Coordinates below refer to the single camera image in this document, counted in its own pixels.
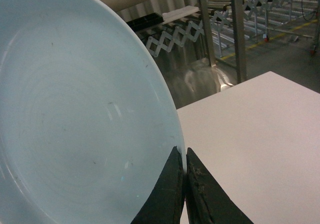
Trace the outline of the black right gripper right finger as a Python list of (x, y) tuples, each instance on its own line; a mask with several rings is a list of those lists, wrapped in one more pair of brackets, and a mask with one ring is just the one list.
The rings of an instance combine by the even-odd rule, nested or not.
[(251, 224), (192, 148), (187, 149), (186, 208), (190, 224)]

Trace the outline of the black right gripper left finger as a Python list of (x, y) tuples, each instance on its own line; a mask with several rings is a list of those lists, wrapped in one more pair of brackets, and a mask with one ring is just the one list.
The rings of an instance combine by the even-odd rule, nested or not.
[(183, 161), (173, 147), (162, 172), (133, 224), (178, 224), (184, 206)]

